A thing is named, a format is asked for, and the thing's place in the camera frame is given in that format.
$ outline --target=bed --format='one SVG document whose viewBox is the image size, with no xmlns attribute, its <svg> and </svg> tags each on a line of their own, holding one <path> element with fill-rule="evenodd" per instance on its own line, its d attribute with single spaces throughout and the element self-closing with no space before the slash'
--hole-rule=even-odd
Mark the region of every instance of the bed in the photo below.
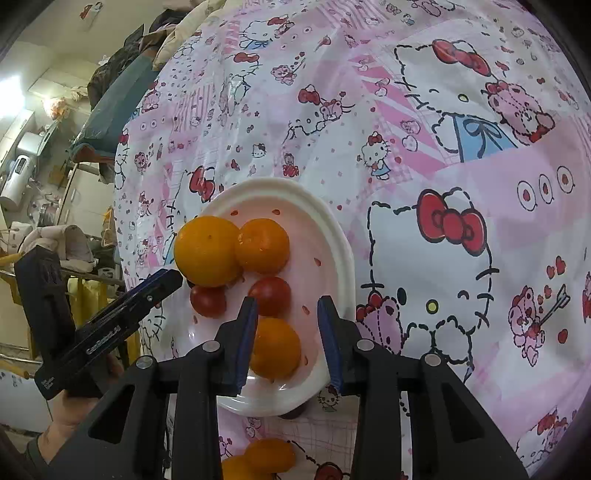
<svg viewBox="0 0 591 480">
<path fill-rule="evenodd" d="M 127 286 L 174 268 L 178 230 L 224 190 L 300 182 L 352 246 L 362 334 L 393 354 L 445 357 L 543 475 L 571 426 L 584 431 L 575 417 L 591 385 L 585 65 L 580 80 L 510 0 L 245 0 L 210 15 L 119 139 Z M 187 286 L 141 333 L 157 359 L 209 339 Z M 392 405 L 412 478 L 407 402 Z M 282 478 L 343 478 L 355 421 L 356 403 L 330 387 L 295 420 L 220 409 L 220 451 L 281 436 L 299 459 Z"/>
</svg>

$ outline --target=tablecloth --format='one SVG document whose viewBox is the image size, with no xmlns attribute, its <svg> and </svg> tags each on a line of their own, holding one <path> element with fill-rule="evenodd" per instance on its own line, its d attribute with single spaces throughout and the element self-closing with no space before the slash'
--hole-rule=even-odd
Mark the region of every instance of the tablecloth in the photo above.
<svg viewBox="0 0 591 480">
<path fill-rule="evenodd" d="M 119 249 L 133 287 L 174 267 L 178 230 L 224 190 L 300 182 L 352 246 L 362 334 L 443 356 L 531 474 L 591 384 L 589 100 L 517 2 L 458 2 L 245 0 L 210 16 L 121 135 Z M 185 285 L 142 344 L 169 359 L 205 330 Z M 295 420 L 219 409 L 222 458 L 280 436 L 298 455 L 281 478 L 338 480 L 357 405 L 327 387 Z M 406 405 L 392 399 L 412 478 Z"/>
</svg>

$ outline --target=pillow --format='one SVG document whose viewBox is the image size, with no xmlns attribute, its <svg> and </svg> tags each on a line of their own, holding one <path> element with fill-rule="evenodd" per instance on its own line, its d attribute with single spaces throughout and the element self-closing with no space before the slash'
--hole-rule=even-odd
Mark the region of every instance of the pillow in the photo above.
<svg viewBox="0 0 591 480">
<path fill-rule="evenodd" d="M 220 10 L 226 0 L 205 0 L 197 7 L 193 8 L 181 23 L 177 25 L 156 54 L 153 62 L 154 70 L 162 70 L 166 62 L 168 62 L 181 45 L 188 40 L 201 26 L 205 19 L 213 12 Z"/>
<path fill-rule="evenodd" d="M 139 55 L 96 104 L 70 148 L 70 159 L 74 162 L 98 161 L 100 157 L 114 159 L 123 127 L 157 74 L 152 70 L 151 56 Z"/>
</svg>

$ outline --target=human hand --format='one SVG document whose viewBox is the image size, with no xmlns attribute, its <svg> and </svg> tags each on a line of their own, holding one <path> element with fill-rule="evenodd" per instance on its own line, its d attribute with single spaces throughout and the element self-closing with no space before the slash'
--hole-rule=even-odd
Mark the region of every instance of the human hand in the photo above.
<svg viewBox="0 0 591 480">
<path fill-rule="evenodd" d="M 109 380 L 114 383 L 123 374 L 123 366 L 112 354 L 107 356 L 107 366 Z M 51 462 L 98 401 L 98 398 L 71 396 L 66 390 L 58 394 L 53 402 L 53 421 L 37 439 L 39 452 L 47 463 Z"/>
</svg>

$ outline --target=cabinet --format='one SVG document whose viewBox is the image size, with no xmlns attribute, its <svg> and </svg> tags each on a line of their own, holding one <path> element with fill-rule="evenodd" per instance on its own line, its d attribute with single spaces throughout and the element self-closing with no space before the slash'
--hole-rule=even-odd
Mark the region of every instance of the cabinet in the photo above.
<svg viewBox="0 0 591 480">
<path fill-rule="evenodd" d="M 100 237 L 103 216 L 113 203 L 114 185 L 78 165 L 70 172 L 66 192 L 60 202 L 56 225 L 77 225 L 86 235 Z"/>
</svg>

